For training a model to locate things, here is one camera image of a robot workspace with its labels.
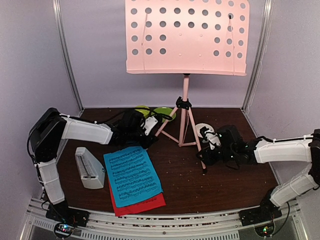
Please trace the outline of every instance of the white metronome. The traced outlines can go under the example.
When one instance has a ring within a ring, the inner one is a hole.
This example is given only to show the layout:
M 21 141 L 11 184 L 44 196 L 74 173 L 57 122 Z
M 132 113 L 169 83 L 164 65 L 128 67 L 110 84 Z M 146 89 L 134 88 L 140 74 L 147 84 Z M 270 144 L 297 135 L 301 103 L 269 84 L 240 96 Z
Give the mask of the white metronome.
M 105 184 L 105 168 L 85 147 L 78 147 L 75 160 L 83 186 L 86 189 L 102 189 Z

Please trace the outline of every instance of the music stand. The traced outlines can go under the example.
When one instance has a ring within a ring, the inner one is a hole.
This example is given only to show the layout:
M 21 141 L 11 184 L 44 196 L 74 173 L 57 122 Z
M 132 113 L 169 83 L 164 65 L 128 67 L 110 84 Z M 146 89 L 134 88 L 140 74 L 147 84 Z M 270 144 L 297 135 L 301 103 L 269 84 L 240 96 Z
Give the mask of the music stand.
M 192 106 L 188 100 L 190 74 L 246 75 L 250 6 L 247 0 L 125 0 L 127 72 L 184 74 L 180 147 L 201 150 Z M 195 142 L 184 143 L 186 115 Z

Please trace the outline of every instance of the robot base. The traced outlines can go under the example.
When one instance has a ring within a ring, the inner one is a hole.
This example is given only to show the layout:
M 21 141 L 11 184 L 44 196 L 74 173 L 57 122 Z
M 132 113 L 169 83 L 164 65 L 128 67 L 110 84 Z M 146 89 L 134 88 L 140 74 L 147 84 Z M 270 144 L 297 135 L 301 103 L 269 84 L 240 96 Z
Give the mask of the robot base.
M 78 226 L 78 227 L 87 226 L 87 222 L 89 219 L 89 212 L 87 211 L 68 207 L 67 215 L 69 216 L 69 218 L 65 220 L 63 220 L 63 218 L 61 217 L 60 214 L 58 214 L 58 212 L 60 212 L 59 209 L 57 209 L 56 207 L 53 208 L 51 205 L 49 205 L 48 211 L 46 212 L 45 217 L 47 219 L 52 219 L 57 222 L 63 222 L 71 226 Z
M 282 213 L 279 208 L 270 211 L 267 208 L 262 208 L 261 206 L 239 212 L 242 226 L 249 226 L 252 224 L 257 225 L 263 222 L 272 221 L 273 219 L 280 218 L 281 216 Z

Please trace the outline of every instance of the red paper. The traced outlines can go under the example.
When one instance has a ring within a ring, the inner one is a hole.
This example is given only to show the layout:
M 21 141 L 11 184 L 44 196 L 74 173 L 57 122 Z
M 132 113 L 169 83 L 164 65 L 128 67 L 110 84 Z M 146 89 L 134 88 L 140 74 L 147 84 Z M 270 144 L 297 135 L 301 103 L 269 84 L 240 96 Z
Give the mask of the red paper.
M 125 207 L 117 207 L 114 199 L 114 195 L 112 193 L 112 189 L 109 183 L 111 201 L 114 213 L 117 217 L 127 215 L 127 214 L 139 214 L 151 209 L 156 209 L 166 205 L 164 195 L 162 193 L 142 202 L 139 202 L 134 205 L 125 206 Z

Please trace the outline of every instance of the white disc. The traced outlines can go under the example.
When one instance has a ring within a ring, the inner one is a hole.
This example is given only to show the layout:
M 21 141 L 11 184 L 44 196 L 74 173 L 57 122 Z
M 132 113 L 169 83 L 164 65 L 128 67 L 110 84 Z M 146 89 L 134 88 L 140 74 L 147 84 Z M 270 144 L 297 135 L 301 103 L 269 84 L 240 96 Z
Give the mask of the white disc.
M 212 131 L 213 133 L 215 132 L 214 128 L 212 126 L 210 126 L 209 124 L 206 123 L 198 123 L 197 125 L 195 125 L 196 128 L 196 133 L 198 134 L 199 138 L 202 138 L 201 134 L 200 134 L 200 129 L 202 129 L 203 127 L 208 128 L 210 131 Z

